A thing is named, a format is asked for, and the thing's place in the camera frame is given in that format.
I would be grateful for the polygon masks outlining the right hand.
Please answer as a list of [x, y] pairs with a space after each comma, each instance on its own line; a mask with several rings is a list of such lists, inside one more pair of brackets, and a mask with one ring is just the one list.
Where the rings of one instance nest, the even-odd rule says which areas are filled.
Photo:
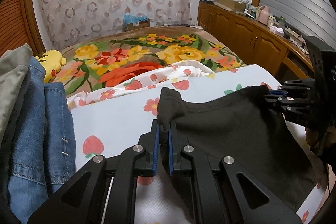
[[327, 153], [327, 150], [330, 147], [328, 131], [322, 133], [319, 131], [311, 130], [306, 127], [305, 137], [311, 152], [313, 152], [315, 155], [318, 156]]

